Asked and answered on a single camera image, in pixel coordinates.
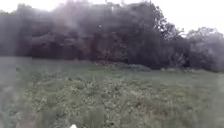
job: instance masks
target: white object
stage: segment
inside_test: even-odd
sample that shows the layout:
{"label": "white object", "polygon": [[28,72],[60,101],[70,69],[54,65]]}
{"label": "white object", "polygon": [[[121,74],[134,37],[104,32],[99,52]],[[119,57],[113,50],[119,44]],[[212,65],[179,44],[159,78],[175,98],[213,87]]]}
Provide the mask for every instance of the white object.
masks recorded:
{"label": "white object", "polygon": [[77,128],[77,126],[75,124],[73,124],[70,128]]}

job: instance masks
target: ground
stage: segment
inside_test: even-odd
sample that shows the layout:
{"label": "ground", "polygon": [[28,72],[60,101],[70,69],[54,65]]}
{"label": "ground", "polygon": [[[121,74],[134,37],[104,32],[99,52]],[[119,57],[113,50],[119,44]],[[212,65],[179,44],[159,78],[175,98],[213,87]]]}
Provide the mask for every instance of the ground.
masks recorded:
{"label": "ground", "polygon": [[224,75],[0,58],[0,128],[224,128]]}

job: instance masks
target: sky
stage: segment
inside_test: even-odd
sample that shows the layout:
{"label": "sky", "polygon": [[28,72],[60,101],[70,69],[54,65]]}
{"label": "sky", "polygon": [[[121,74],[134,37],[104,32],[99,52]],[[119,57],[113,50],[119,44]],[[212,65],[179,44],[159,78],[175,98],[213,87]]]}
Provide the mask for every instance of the sky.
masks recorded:
{"label": "sky", "polygon": [[[13,11],[18,3],[26,3],[34,8],[52,10],[66,0],[0,0],[0,10]],[[89,0],[94,3],[103,3],[105,0]],[[114,3],[120,0],[108,0]],[[140,0],[124,0],[125,3]],[[164,16],[178,28],[187,32],[191,29],[206,26],[217,28],[224,33],[224,1],[223,0],[152,0],[159,6]]]}

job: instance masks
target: green grass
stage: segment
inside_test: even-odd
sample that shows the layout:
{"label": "green grass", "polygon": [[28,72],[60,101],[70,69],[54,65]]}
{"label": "green grass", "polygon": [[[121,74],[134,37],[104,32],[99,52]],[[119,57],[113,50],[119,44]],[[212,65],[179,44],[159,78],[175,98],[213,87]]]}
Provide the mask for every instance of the green grass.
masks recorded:
{"label": "green grass", "polygon": [[0,58],[0,128],[224,128],[222,78]]}

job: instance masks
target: treeline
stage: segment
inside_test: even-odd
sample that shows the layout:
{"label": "treeline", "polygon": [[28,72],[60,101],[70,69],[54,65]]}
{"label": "treeline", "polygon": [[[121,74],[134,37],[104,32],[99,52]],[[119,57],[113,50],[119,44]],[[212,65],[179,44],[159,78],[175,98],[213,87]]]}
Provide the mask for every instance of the treeline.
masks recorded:
{"label": "treeline", "polygon": [[183,35],[151,2],[69,1],[51,12],[20,4],[0,12],[1,55],[223,71],[223,49],[217,30],[201,27]]}

